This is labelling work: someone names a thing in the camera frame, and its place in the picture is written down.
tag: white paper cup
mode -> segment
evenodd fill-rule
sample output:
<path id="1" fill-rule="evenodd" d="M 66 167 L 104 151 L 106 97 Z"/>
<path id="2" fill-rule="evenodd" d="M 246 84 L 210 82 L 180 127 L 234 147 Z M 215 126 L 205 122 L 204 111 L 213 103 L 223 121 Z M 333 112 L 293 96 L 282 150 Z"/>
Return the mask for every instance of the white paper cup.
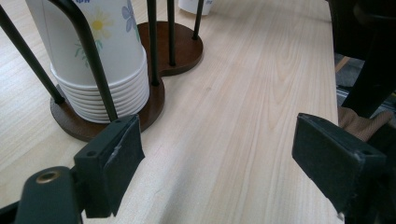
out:
<path id="1" fill-rule="evenodd" d="M 202 8 L 203 16 L 209 14 L 212 4 L 213 0 L 204 0 L 204 7 Z M 190 13 L 196 14 L 198 9 L 198 0 L 178 0 L 178 7 Z"/>
<path id="2" fill-rule="evenodd" d="M 131 0 L 73 2 L 90 25 L 118 116 L 138 112 L 149 98 L 149 78 Z M 48 0 L 26 3 L 71 106 L 86 120 L 109 122 L 72 22 Z"/>

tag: black plastic part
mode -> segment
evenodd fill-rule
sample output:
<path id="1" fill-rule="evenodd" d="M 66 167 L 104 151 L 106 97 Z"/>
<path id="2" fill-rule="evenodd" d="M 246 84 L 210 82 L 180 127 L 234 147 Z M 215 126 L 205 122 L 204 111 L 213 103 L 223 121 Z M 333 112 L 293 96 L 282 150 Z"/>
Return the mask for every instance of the black plastic part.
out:
<path id="1" fill-rule="evenodd" d="M 85 209 L 85 206 L 90 202 L 90 193 L 88 192 L 87 183 L 78 177 L 76 166 L 73 166 L 70 172 L 73 177 L 76 190 L 78 211 L 81 213 Z"/>
<path id="2" fill-rule="evenodd" d="M 110 123 L 76 156 L 78 179 L 86 186 L 87 217 L 117 214 L 122 196 L 144 159 L 137 115 Z"/>
<path id="3" fill-rule="evenodd" d="M 32 70 L 43 83 L 44 87 L 47 89 L 49 94 L 55 101 L 55 104 L 61 104 L 64 102 L 64 98 L 58 92 L 55 85 L 53 85 L 44 68 L 41 66 L 40 62 L 37 60 L 33 52 L 30 50 L 29 46 L 23 40 L 21 34 L 18 32 L 17 28 L 12 23 L 11 19 L 7 13 L 3 10 L 0 5 L 0 26 L 3 28 L 6 35 L 9 37 L 11 42 L 14 44 L 15 48 L 20 52 L 24 60 L 29 64 Z"/>
<path id="4" fill-rule="evenodd" d="M 376 182 L 378 191 L 375 206 L 382 220 L 387 220 L 381 223 L 396 223 L 396 129 L 385 125 L 369 143 L 387 155 L 384 174 Z"/>
<path id="5" fill-rule="evenodd" d="M 19 202 L 12 203 L 0 209 L 0 223 L 12 224 L 15 221 Z"/>
<path id="6" fill-rule="evenodd" d="M 73 178 L 67 167 L 52 167 L 29 177 L 23 187 L 16 224 L 80 222 Z"/>
<path id="7" fill-rule="evenodd" d="M 362 217 L 371 204 L 371 181 L 386 156 L 326 119 L 299 114 L 292 157 L 334 208 L 346 217 Z"/>

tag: black chair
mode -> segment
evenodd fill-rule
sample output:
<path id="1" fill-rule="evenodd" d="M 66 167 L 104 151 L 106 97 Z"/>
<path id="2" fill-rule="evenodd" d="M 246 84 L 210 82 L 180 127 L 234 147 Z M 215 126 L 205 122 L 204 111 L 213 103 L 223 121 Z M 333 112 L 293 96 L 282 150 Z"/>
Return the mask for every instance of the black chair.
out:
<path id="1" fill-rule="evenodd" d="M 396 0 L 329 0 L 334 51 L 365 61 L 343 107 L 369 118 L 396 90 Z"/>

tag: flower pattern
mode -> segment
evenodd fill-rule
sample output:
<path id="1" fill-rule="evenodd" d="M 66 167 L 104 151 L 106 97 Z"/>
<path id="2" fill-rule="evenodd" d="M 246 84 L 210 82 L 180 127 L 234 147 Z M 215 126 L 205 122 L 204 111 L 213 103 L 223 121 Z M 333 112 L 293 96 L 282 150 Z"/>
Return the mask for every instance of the flower pattern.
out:
<path id="1" fill-rule="evenodd" d="M 127 7 L 123 7 L 122 17 L 126 20 L 126 32 L 130 32 L 132 27 L 136 33 L 136 39 L 140 42 L 139 31 L 137 30 L 136 20 L 134 19 L 134 9 L 132 8 L 131 0 L 127 0 Z"/>
<path id="2" fill-rule="evenodd" d="M 107 27 L 112 26 L 114 21 L 111 20 L 109 13 L 105 13 L 101 8 L 95 7 L 93 14 L 84 14 L 91 26 L 92 35 L 95 40 L 101 39 L 102 37 L 105 39 L 111 37 L 111 33 L 107 30 Z"/>
<path id="3" fill-rule="evenodd" d="M 100 53 L 101 49 L 103 48 L 102 38 L 109 39 L 111 37 L 111 33 L 107 30 L 107 28 L 109 26 L 112 26 L 114 21 L 111 20 L 109 13 L 103 12 L 99 7 L 96 7 L 94 9 L 93 14 L 87 12 L 84 13 L 84 16 L 91 27 L 91 32 L 95 41 L 96 48 L 98 50 L 98 53 Z M 85 66 L 89 67 L 90 65 L 88 63 L 88 58 L 85 54 L 84 48 L 81 46 L 80 43 L 77 43 L 75 45 L 78 47 L 76 49 L 75 57 L 80 55 L 81 60 L 85 63 Z"/>

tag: wooden table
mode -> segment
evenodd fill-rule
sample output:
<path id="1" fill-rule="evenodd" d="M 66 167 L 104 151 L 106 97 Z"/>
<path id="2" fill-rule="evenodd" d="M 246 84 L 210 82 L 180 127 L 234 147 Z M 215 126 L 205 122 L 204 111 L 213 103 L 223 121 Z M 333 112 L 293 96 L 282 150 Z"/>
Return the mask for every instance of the wooden table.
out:
<path id="1" fill-rule="evenodd" d="M 23 0 L 0 0 L 49 70 Z M 134 0 L 138 23 L 146 2 Z M 166 20 L 165 1 L 158 18 Z M 176 8 L 176 21 L 194 16 Z M 201 62 L 163 79 L 159 119 L 116 217 L 86 223 L 342 223 L 291 157 L 296 117 L 337 121 L 332 28 L 324 0 L 216 0 Z M 44 168 L 73 166 L 86 143 L 57 125 L 50 96 L 0 30 L 0 207 Z"/>

